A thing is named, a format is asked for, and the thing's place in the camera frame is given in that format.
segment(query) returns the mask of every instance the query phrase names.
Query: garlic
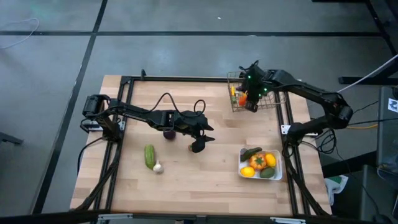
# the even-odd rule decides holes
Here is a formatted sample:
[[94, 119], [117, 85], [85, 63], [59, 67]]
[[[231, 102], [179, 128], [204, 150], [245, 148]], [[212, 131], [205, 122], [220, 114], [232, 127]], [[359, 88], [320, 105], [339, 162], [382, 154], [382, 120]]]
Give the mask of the garlic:
[[156, 164], [155, 164], [153, 170], [154, 170], [154, 172], [155, 172], [156, 174], [161, 174], [161, 173], [163, 173], [164, 168], [163, 168], [162, 165], [159, 163], [159, 161], [156, 160]]

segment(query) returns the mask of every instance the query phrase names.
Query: white plastic container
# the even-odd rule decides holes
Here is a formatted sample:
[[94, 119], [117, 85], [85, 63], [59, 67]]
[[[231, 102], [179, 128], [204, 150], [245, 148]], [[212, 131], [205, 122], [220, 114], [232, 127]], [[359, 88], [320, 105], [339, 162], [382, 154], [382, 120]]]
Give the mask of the white plastic container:
[[275, 159], [276, 159], [276, 166], [274, 167], [275, 169], [275, 175], [271, 178], [261, 178], [260, 177], [260, 171], [256, 170], [256, 174], [254, 174], [254, 176], [252, 177], [244, 177], [241, 174], [241, 169], [243, 167], [247, 167], [249, 166], [249, 159], [241, 162], [241, 154], [243, 153], [243, 149], [240, 150], [239, 152], [239, 156], [238, 156], [238, 174], [239, 176], [243, 177], [243, 178], [250, 178], [250, 179], [261, 179], [261, 180], [280, 180], [282, 178], [282, 156], [280, 154], [280, 152], [278, 150], [271, 150], [271, 151], [261, 151], [258, 152], [258, 154], [267, 154], [267, 153], [271, 153], [272, 155], [274, 155]]

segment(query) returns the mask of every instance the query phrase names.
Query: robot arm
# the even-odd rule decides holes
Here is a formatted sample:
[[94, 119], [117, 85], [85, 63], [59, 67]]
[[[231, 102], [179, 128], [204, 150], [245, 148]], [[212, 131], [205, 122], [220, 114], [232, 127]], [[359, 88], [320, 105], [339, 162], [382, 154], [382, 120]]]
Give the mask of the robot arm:
[[[104, 110], [104, 102], [108, 102], [108, 109]], [[158, 131], [176, 131], [195, 138], [192, 151], [198, 153], [205, 148], [205, 143], [214, 138], [204, 134], [205, 130], [213, 128], [207, 123], [202, 113], [193, 111], [179, 112], [177, 110], [146, 110], [134, 105], [111, 99], [107, 95], [91, 95], [86, 99], [83, 116], [95, 120], [103, 128], [106, 140], [117, 142], [121, 139], [119, 124], [110, 120], [110, 115], [121, 115], [147, 123]]]
[[296, 80], [284, 70], [263, 71], [254, 62], [242, 73], [244, 81], [240, 90], [247, 92], [246, 109], [256, 112], [258, 101], [270, 91], [289, 91], [320, 104], [325, 115], [306, 123], [293, 123], [287, 133], [289, 144], [298, 146], [308, 133], [321, 134], [325, 128], [347, 127], [353, 110], [339, 93], [329, 92]]

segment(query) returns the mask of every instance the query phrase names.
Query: gray floor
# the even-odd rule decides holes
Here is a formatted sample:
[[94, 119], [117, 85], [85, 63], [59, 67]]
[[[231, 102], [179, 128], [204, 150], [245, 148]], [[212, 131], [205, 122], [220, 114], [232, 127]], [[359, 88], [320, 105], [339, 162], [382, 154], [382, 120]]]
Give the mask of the gray floor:
[[[0, 26], [37, 17], [39, 30], [92, 30], [100, 5], [94, 0], [0, 0]], [[32, 28], [18, 26], [6, 29]], [[363, 4], [309, 0], [109, 0], [100, 30], [377, 31]], [[0, 45], [18, 38], [0, 36]], [[0, 131], [25, 139], [23, 146], [0, 145], [0, 216], [31, 210], [88, 39], [35, 36], [0, 50]], [[87, 137], [79, 129], [81, 110], [85, 97], [99, 91], [104, 75], [138, 75], [144, 68], [148, 75], [223, 77], [259, 59], [262, 68], [282, 68], [312, 85], [339, 90], [343, 86], [337, 77], [364, 76], [390, 57], [387, 45], [376, 37], [97, 37], [43, 212], [69, 209], [76, 160]], [[356, 86], [343, 95], [360, 108], [377, 100], [378, 90]], [[317, 105], [310, 106], [311, 116], [321, 113]], [[353, 121], [376, 118], [374, 105]], [[337, 131], [340, 154], [349, 158], [375, 150], [376, 131]]]

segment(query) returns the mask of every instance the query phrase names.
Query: wooden tabletop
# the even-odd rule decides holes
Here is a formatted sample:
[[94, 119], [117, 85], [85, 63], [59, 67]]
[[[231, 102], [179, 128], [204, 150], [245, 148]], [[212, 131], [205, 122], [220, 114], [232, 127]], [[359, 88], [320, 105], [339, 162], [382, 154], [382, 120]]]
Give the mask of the wooden tabletop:
[[[107, 75], [101, 94], [116, 98], [119, 75]], [[206, 101], [205, 116], [215, 130], [215, 138], [194, 154], [187, 150], [194, 139], [177, 133], [174, 141], [146, 123], [129, 119], [115, 185], [112, 211], [129, 213], [177, 213], [204, 215], [284, 215], [292, 214], [286, 173], [282, 180], [251, 180], [238, 175], [239, 150], [262, 147], [282, 150], [276, 109], [232, 112], [226, 83], [134, 82], [131, 104], [150, 109], [159, 97], [169, 92], [180, 111], [193, 110], [196, 100]], [[304, 98], [290, 94], [294, 121], [310, 119]], [[158, 110], [173, 109], [168, 96]], [[101, 136], [90, 133], [88, 142]], [[155, 175], [145, 166], [144, 146], [155, 146], [156, 158], [164, 166]], [[106, 142], [86, 149], [70, 207], [76, 208], [97, 184]], [[305, 183], [324, 210], [331, 213], [318, 152], [306, 145], [299, 147]], [[104, 188], [104, 207], [108, 185]], [[296, 186], [299, 211], [302, 203]]]

